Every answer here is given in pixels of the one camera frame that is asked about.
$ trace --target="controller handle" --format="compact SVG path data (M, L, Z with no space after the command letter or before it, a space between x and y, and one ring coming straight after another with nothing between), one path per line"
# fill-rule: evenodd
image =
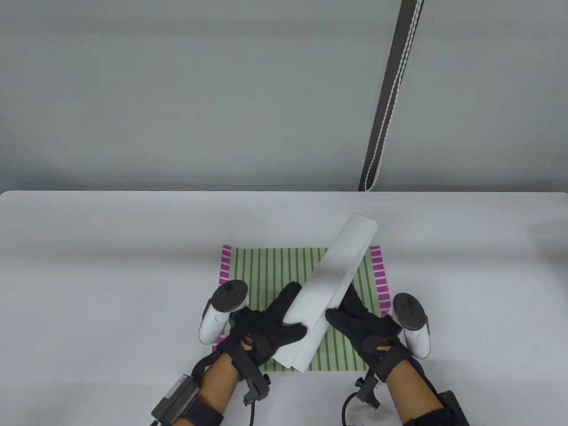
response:
M430 326L420 302L408 293L398 293L392 300L389 315L404 330L406 345L415 358L430 355Z
M204 345L216 343L223 333L229 316L248 305L247 283L233 279L220 285L207 301L199 325L199 340Z

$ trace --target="forearm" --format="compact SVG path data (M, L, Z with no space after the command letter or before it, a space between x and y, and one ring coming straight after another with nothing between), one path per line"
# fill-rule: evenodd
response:
M408 361L402 361L394 367L386 383L402 423L443 408L436 395Z
M199 397L215 411L223 414L238 382L239 374L232 364L231 357L223 353L203 375ZM174 423L174 426L190 425L193 426L185 419L179 419Z

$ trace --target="gray wall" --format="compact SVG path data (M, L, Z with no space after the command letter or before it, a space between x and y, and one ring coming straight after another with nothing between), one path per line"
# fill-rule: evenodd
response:
M399 2L4 0L0 190L355 189ZM568 2L425 0L378 190L568 190Z
M425 0L377 190L568 191L568 2Z
M4 0L3 187L354 189L399 4Z

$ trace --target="white cord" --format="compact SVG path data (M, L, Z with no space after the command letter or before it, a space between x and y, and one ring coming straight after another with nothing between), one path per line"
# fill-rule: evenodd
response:
M410 28L408 29L408 35L406 36L406 42L404 44L404 49L402 50L402 56L400 57L400 62L398 64L398 69L396 70L396 75L394 77L394 81L392 82L391 91L389 94L389 99L387 101L387 107L385 109L385 115L383 116L383 121L381 123L381 129L379 130L379 136L377 137L377 144L375 145L375 151L373 152L373 158L371 159L371 163L369 164L369 168L367 169L367 175L365 176L365 191L369 192L377 183L377 178L379 177L379 170L381 168L381 162L383 160L383 153L385 152L385 142L387 139L387 135L389 134L389 127L392 120L392 115L394 113L394 108L396 106L396 100L398 99L398 94L400 92L400 83L402 82L402 76L404 75L404 69L406 68L406 62L408 61L408 55L410 54L410 47L412 46L412 41L414 40L414 34L416 32L416 27L418 25L418 15L420 14L420 6L422 5L423 0L417 0L416 6L414 7L414 14L412 15L412 20L410 21ZM377 165L377 171L375 172L375 178L373 179L373 184L367 188L367 182L369 180L369 173L371 173L371 167L373 166L373 162L377 156L377 149L379 148L379 141L381 140L381 136L383 134L383 127L385 126L385 121L387 119L387 114L389 113L389 107L392 100L392 94L394 92L394 88L396 87L396 95L394 97L394 101L392 103L392 111L389 118L389 122L387 123L387 127L385 129L385 139L383 141L383 149L381 150L381 156L379 157L379 164Z

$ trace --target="pink border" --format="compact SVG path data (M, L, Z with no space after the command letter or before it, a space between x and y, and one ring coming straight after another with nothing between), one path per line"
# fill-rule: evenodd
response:
M221 266L219 267L219 285L225 284L229 278L229 270L231 267L233 248L230 245L223 245L221 249ZM225 339L225 330L221 333L217 343L213 344L213 352L217 349L217 345Z
M380 245L372 245L371 264L375 274L375 282L377 283L377 294L379 297L379 306L381 308L381 316L386 316L389 312L391 299L389 285L387 284L387 275L385 272L385 264L383 263L383 253Z

